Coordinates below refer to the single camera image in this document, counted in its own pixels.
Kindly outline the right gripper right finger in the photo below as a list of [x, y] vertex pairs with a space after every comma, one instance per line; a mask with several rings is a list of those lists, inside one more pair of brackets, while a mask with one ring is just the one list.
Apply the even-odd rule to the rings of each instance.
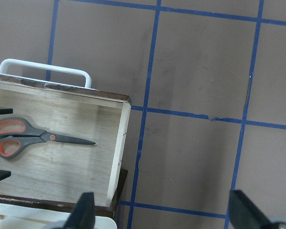
[[229, 192], [229, 220], [234, 229], [271, 229], [271, 221], [241, 190]]

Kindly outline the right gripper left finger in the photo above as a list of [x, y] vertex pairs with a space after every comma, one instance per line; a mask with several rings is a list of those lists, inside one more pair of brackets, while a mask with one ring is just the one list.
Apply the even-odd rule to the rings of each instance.
[[95, 226], [94, 193], [82, 193], [73, 212], [69, 215], [64, 229], [93, 229]]

